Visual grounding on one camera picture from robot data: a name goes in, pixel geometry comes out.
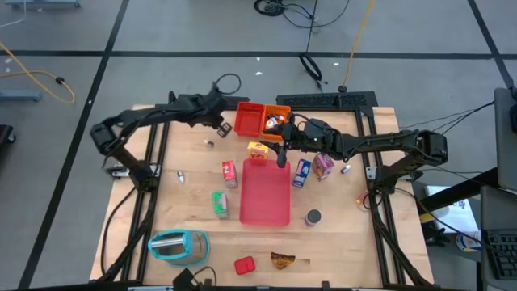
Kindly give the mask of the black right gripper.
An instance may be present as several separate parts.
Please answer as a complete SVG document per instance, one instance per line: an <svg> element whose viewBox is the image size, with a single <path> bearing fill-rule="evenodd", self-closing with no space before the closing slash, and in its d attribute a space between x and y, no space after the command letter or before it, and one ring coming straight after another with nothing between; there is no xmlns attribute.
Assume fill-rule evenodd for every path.
<svg viewBox="0 0 517 291"><path fill-rule="evenodd" d="M286 166L289 150L328 155L336 153L336 132L327 123L306 119L303 124L303 129L299 129L295 121L289 121L263 130L264 137L282 138L282 145L278 142L260 141L277 154L278 167Z"/></svg>

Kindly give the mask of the yellow Corn Pops cereal box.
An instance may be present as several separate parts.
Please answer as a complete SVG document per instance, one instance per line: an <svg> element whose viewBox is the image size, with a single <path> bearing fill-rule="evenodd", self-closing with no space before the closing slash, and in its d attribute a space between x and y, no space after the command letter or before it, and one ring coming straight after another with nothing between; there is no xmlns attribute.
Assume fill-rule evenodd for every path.
<svg viewBox="0 0 517 291"><path fill-rule="evenodd" d="M248 156L252 159L267 159L269 148L260 142L252 141L247 146Z"/></svg>

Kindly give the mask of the blue Frosted Flakes cereal box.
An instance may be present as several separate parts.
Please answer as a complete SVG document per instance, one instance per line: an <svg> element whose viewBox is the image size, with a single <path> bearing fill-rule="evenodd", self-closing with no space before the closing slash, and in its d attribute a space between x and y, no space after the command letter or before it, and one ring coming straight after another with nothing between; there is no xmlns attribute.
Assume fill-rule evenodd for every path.
<svg viewBox="0 0 517 291"><path fill-rule="evenodd" d="M292 186L296 188L303 188L307 180L312 163L306 159L301 158L296 166Z"/></svg>

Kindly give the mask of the purple Raisin Bran cereal box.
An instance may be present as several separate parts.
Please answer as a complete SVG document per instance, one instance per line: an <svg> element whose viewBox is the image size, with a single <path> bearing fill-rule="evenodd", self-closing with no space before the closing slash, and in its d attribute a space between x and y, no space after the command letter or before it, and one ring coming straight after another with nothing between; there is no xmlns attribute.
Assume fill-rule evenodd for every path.
<svg viewBox="0 0 517 291"><path fill-rule="evenodd" d="M312 169L317 179L322 181L334 169L334 160L328 154L318 153L313 159Z"/></svg>

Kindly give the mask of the red Froot Loops cereal box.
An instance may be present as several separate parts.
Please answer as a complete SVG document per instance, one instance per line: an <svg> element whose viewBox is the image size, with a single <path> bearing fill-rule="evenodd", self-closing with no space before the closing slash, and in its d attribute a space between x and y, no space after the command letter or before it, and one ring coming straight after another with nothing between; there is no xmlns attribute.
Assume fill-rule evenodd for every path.
<svg viewBox="0 0 517 291"><path fill-rule="evenodd" d="M237 188L238 178L237 171L233 161L225 161L221 163L223 180L227 188Z"/></svg>

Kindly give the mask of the green Apple Jacks cereal box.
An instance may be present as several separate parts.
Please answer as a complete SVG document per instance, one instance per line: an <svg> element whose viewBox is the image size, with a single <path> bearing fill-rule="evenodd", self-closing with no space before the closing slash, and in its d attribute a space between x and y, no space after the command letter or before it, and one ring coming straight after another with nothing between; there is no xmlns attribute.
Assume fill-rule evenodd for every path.
<svg viewBox="0 0 517 291"><path fill-rule="evenodd" d="M228 200L223 191L212 193L212 208L219 219L229 218Z"/></svg>

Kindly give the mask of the dark lidded spice jar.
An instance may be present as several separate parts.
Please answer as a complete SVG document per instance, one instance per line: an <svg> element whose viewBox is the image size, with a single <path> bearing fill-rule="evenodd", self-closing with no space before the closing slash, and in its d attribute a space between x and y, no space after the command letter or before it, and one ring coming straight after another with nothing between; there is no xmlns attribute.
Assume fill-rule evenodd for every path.
<svg viewBox="0 0 517 291"><path fill-rule="evenodd" d="M315 226L321 219L321 212L317 209L311 209L305 215L304 221L307 226Z"/></svg>

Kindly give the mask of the taco seasoning mix packet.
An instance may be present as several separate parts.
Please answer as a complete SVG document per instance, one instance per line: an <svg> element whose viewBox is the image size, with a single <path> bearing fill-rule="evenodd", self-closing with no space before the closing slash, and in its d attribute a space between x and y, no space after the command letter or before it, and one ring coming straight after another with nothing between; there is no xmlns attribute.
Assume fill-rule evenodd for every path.
<svg viewBox="0 0 517 291"><path fill-rule="evenodd" d="M296 256L272 252L270 255L270 259L271 259L273 266L276 269L283 270L286 267L288 267L290 264L295 262Z"/></svg>

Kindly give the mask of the smoked paprika tin red lid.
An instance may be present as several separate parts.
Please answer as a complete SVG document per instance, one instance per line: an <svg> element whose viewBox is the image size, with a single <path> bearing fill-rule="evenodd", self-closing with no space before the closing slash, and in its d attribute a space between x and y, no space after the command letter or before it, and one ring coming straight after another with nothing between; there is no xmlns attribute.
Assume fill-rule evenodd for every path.
<svg viewBox="0 0 517 291"><path fill-rule="evenodd" d="M256 269L254 258L252 256L246 256L234 261L233 266L237 275L241 276Z"/></svg>

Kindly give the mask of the orange plastic mesh basket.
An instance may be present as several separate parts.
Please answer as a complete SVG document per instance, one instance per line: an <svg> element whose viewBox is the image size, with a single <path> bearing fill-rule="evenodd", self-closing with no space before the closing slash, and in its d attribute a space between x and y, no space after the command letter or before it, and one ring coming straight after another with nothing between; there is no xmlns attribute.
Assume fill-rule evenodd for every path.
<svg viewBox="0 0 517 291"><path fill-rule="evenodd" d="M264 132L264 130L267 129L267 122L270 120L269 116L275 116L280 123L283 123L288 118L288 113L290 111L291 108L289 106L265 104L262 114L261 137L266 140L279 141L281 139L279 134Z"/></svg>

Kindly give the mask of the pink translucent plastic bin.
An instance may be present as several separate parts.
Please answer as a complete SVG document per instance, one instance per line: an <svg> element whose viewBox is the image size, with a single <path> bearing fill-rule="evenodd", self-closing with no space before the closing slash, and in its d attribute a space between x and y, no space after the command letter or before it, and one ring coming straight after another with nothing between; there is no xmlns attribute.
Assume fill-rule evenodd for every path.
<svg viewBox="0 0 517 291"><path fill-rule="evenodd" d="M291 220L290 163L248 158L242 166L239 220L254 226L288 226Z"/></svg>

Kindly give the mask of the steel box grater teal trim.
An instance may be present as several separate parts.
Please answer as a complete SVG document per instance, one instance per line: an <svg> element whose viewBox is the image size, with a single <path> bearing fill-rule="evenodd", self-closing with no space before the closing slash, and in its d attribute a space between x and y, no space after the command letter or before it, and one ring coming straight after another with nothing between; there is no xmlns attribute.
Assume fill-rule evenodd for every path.
<svg viewBox="0 0 517 291"><path fill-rule="evenodd" d="M155 259L175 268L204 263L211 251L208 234L202 230L173 229L155 234L147 242Z"/></svg>

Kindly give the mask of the white paper sheet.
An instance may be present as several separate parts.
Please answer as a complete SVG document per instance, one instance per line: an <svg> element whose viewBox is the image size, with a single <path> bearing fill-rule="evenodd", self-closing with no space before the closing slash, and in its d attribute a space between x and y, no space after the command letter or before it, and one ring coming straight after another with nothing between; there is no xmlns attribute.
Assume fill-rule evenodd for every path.
<svg viewBox="0 0 517 291"><path fill-rule="evenodd" d="M444 229L445 234L454 234L455 231L444 223L464 233L479 230L468 199L454 202L452 205L436 209L432 213L440 220L435 222L438 229Z"/></svg>

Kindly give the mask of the black desk beam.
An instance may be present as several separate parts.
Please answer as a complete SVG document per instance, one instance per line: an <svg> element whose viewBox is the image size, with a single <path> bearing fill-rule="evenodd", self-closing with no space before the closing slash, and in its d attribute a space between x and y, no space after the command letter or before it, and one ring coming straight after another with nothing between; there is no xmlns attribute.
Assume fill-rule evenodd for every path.
<svg viewBox="0 0 517 291"><path fill-rule="evenodd" d="M460 200L468 199L481 192L482 187L498 188L498 168L494 167L481 174L466 179L464 182L446 188L418 202L418 213L424 214L425 210L435 211L452 205Z"/></svg>

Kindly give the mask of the grey floor bracket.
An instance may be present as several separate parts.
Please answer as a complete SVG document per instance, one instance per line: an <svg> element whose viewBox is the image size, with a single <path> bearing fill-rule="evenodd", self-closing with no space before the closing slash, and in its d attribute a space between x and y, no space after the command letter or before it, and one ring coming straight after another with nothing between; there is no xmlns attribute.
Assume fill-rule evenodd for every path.
<svg viewBox="0 0 517 291"><path fill-rule="evenodd" d="M42 94L33 90L0 90L0 101L34 101L40 102Z"/></svg>

